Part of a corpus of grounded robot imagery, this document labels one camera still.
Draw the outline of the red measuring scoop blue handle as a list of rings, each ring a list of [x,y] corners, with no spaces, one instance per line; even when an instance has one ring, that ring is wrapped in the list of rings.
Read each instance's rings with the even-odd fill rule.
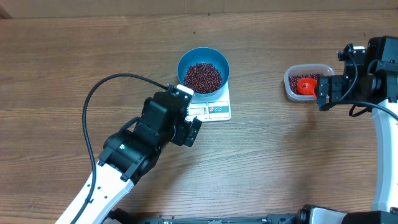
[[[312,78],[301,78],[297,82],[297,91],[301,95],[312,95],[314,99],[317,98],[315,93],[315,87],[317,85],[317,80]]]

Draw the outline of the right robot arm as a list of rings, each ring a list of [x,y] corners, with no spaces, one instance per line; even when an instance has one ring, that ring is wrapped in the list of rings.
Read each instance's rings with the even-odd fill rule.
[[[371,113],[376,130],[376,191],[369,212],[344,213],[304,205],[290,223],[397,223],[397,38],[373,37],[367,47],[348,44],[337,53],[345,63],[339,76],[320,77],[299,87],[320,111],[351,105],[350,117]]]

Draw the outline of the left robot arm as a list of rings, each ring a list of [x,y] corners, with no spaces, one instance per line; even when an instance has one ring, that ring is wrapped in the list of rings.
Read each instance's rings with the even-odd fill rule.
[[[144,102],[135,117],[105,141],[89,179],[57,223],[102,223],[110,210],[157,163],[168,143],[192,146],[201,126],[187,121],[193,90],[170,85]]]

